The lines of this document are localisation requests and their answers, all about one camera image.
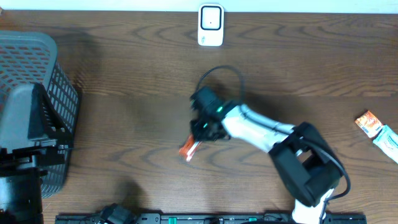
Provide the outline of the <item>red chocolate bar wrapper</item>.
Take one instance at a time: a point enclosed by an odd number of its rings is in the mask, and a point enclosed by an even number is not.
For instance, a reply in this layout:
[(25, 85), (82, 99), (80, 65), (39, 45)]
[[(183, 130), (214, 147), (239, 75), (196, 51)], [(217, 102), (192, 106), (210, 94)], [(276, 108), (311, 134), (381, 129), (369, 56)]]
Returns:
[(187, 162), (190, 162), (200, 144), (201, 141), (196, 141), (193, 134), (190, 134), (185, 144), (179, 149), (178, 153)]

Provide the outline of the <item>small orange box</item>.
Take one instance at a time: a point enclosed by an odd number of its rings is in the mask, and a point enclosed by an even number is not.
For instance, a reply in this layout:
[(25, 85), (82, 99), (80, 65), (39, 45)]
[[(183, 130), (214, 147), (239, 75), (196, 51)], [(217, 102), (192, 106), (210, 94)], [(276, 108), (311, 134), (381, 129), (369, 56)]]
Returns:
[(376, 137), (384, 126), (380, 120), (369, 110), (355, 119), (354, 122), (365, 132), (369, 138)]

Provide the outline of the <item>teal wet wipes pack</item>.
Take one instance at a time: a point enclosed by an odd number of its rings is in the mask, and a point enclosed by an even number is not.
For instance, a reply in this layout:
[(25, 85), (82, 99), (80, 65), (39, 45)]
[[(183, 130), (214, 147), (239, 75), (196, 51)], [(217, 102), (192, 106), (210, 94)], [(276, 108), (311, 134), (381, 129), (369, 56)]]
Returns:
[(384, 125), (381, 132), (373, 140), (373, 143), (382, 150), (382, 152), (392, 159), (395, 163), (397, 160), (397, 134), (388, 126)]

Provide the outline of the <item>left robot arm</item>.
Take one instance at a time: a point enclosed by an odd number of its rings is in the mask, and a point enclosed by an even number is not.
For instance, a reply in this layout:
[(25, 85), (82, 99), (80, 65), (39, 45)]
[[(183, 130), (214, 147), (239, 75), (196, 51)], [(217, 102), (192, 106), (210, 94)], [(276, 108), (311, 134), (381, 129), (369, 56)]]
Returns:
[(10, 92), (1, 115), (1, 223), (43, 223), (42, 177), (65, 162), (60, 146), (72, 140), (42, 84)]

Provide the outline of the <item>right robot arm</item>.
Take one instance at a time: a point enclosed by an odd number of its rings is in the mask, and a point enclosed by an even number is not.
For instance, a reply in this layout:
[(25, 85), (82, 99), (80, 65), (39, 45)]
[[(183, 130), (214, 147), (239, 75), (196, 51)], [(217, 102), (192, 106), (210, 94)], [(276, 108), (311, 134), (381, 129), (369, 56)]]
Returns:
[(207, 86), (190, 97), (197, 117), (179, 154), (190, 161), (205, 141), (236, 138), (268, 154), (295, 199), (292, 219), (323, 223), (329, 201), (351, 190), (348, 173), (316, 127), (274, 121), (237, 101), (223, 101)]

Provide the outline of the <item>white barcode scanner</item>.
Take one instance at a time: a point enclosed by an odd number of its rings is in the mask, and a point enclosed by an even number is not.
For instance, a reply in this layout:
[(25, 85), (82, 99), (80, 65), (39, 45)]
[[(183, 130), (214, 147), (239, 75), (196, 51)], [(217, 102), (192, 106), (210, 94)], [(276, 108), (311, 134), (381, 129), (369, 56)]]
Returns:
[(198, 10), (198, 44), (219, 47), (224, 37), (224, 8), (220, 4), (202, 4)]

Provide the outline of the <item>grey plastic mesh basket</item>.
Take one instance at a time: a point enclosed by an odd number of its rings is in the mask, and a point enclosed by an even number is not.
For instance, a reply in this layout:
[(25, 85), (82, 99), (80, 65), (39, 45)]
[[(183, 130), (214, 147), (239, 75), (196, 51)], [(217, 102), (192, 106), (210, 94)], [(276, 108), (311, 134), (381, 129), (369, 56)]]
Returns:
[[(1, 115), (10, 92), (23, 84), (40, 83), (50, 102), (73, 135), (80, 99), (66, 74), (57, 62), (55, 41), (39, 32), (1, 31)], [(60, 146), (65, 156), (63, 164), (48, 166), (42, 177), (42, 197), (57, 194), (63, 187), (68, 170), (73, 140)]]

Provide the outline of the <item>black mounting rail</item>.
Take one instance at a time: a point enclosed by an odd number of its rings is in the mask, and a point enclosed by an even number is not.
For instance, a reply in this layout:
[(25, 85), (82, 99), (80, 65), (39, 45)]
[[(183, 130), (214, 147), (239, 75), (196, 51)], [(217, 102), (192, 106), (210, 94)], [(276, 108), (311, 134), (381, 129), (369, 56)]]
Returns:
[(294, 223), (291, 214), (268, 212), (264, 214), (135, 214), (126, 208), (112, 204), (92, 214), (60, 214), (56, 224), (267, 224)]

